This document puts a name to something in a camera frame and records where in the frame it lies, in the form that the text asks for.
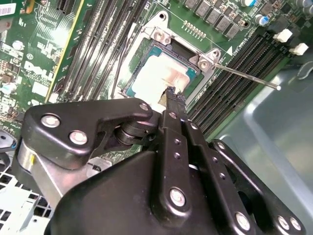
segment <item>metal rivet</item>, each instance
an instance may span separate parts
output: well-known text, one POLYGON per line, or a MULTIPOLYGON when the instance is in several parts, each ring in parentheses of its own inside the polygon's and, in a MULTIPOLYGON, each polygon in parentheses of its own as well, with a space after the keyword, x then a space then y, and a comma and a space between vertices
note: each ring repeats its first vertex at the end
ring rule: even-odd
POLYGON ((73 143, 79 144, 79 145, 83 145, 87 143, 87 140, 88 140, 87 135, 82 131, 73 131, 72 133, 70 133, 69 139, 73 143))
POLYGON ((220 177, 224 180, 226 176, 223 173, 220 173, 220 177))
POLYGON ((177 145, 180 145, 180 144, 181 144, 181 141, 180 141, 179 139, 175 139, 175 140, 174 140, 174 143, 177 144, 177 145))
POLYGON ((283 229, 289 230, 289 224, 287 223, 287 221, 281 216, 278 216, 277 218, 278 218, 278 222, 283 227, 283 229))
POLYGON ((177 118, 176 114, 174 114, 173 112, 169 113, 169 115, 170 115, 172 118, 174 118, 174 119, 177 118))
POLYGON ((171 197, 172 202, 178 207, 182 207, 186 203, 184 194, 176 188, 171 189, 170 197, 171 197))
POLYGON ((144 104, 144 103, 141 103, 139 106, 140 106, 140 108, 143 109, 144 111, 148 111, 148 110, 149 110, 149 108, 147 107, 147 105, 144 104))
POLYGON ((190 125, 191 125, 192 129, 195 129, 195 130, 198 129, 198 127, 194 123, 190 123, 190 125))
POLYGON ((240 227, 242 227, 244 230, 248 231, 250 229, 249 221, 242 213, 236 213, 236 220, 240 227))
POLYGON ((221 142, 218 142, 217 145, 218 145, 221 149, 225 149, 225 146, 224 146, 221 142))
POLYGON ((52 115, 46 115, 41 118, 41 123, 50 128, 54 128, 60 125, 60 120, 52 115))
POLYGON ((297 230, 301 230, 301 226, 300 226, 300 224, 298 223, 298 221, 296 221, 294 218, 290 218, 290 222, 291 222, 291 224, 294 226, 294 228, 295 229, 297 229, 297 230))
POLYGON ((180 159, 180 154, 179 154, 179 153, 174 153, 174 157, 175 157, 176 159, 180 159))

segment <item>cable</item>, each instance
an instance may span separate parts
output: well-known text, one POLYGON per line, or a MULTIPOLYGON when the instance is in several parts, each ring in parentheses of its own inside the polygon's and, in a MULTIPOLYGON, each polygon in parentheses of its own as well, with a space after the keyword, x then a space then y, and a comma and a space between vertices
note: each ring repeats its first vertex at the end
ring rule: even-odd
POLYGON ((130 30, 128 32, 127 38, 123 42, 124 45, 122 45, 122 51, 121 51, 121 55, 120 55, 120 58, 119 58, 119 61, 118 61, 116 74, 115 74, 115 77, 114 77, 113 89, 112 89, 112 92, 111 92, 111 99, 114 98, 114 93, 115 93, 115 89, 116 89, 116 86, 117 86, 119 74, 121 72, 121 68, 122 68, 123 62, 124 62, 124 60, 126 58, 126 55, 127 55, 126 52, 129 49, 129 44, 130 44, 130 41, 131 41, 131 37, 132 37, 132 34, 133 34, 136 26, 137 26, 136 23, 132 23, 132 26, 131 26, 131 28, 130 28, 130 30))

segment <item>metal bolt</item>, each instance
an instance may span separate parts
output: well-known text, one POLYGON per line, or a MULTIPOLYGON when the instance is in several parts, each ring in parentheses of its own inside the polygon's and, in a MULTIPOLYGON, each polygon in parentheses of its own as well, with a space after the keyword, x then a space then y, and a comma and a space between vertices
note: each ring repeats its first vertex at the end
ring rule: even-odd
POLYGON ((296 221, 294 218, 290 218, 290 222, 291 222, 291 224, 294 226, 294 228, 295 229, 297 229, 297 230, 301 230, 301 226, 300 226, 300 224, 298 223, 298 221, 296 221))
POLYGON ((156 41, 161 42, 164 39, 164 33, 160 32, 160 31, 157 31, 154 34, 154 38, 155 38, 156 41))
POLYGON ((287 221, 283 217, 281 217, 281 216, 279 216, 277 218, 278 218, 278 222, 283 227, 283 229, 289 230, 289 224, 287 223, 287 221))
POLYGON ((222 143, 218 142, 217 145, 218 145, 221 149, 225 149, 225 146, 224 146, 222 143))
POLYGON ((85 143, 87 143, 87 135, 82 132, 82 131, 73 131, 72 133, 70 133, 69 135, 69 139, 78 145, 83 145, 85 143))
POLYGON ((177 118, 176 114, 174 114, 173 112, 169 113, 169 116, 171 116, 171 117, 174 118, 174 119, 177 118))
POLYGON ((41 118, 41 123, 50 128, 54 128, 60 125, 60 120, 52 115, 46 115, 41 118))
POLYGON ((144 104, 144 103, 140 104, 139 106, 140 106, 144 111, 148 111, 148 110, 149 110, 149 108, 147 107, 147 105, 144 104))
POLYGON ((171 189, 170 197, 171 197, 172 202, 178 207, 182 207, 186 203, 184 194, 176 188, 171 189))
POLYGON ((242 227, 244 230, 248 231, 250 229, 249 221, 242 213, 236 213, 236 220, 240 227, 242 227))
POLYGON ((206 67, 208 66, 208 62, 207 61, 200 61, 200 68, 201 69, 206 69, 206 67))
POLYGON ((180 159, 180 154, 179 154, 179 153, 174 153, 174 157, 175 157, 176 159, 180 159))
POLYGON ((195 130, 198 129, 198 127, 194 123, 190 123, 190 125, 191 125, 192 129, 195 129, 195 130))

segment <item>white connector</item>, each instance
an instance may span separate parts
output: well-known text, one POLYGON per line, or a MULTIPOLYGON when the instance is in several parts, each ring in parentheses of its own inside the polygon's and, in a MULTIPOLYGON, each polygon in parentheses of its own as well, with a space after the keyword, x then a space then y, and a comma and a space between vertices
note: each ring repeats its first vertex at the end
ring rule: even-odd
POLYGON ((292 36, 292 32, 289 29, 284 29, 280 33, 277 33, 273 36, 273 39, 276 39, 277 41, 281 43, 285 43, 288 41, 288 39, 292 36))
POLYGON ((305 43, 300 43, 295 48, 291 48, 289 52, 295 55, 303 55, 309 47, 305 43))

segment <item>motherboard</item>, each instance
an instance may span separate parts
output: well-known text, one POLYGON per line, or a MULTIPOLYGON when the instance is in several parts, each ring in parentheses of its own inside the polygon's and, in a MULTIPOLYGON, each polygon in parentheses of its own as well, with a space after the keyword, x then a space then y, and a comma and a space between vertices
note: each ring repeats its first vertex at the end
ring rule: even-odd
POLYGON ((31 106, 138 97, 161 112, 175 86, 210 139, 263 87, 215 64, 270 81, 312 46, 308 0, 2 2, 0 122, 16 138, 31 106))

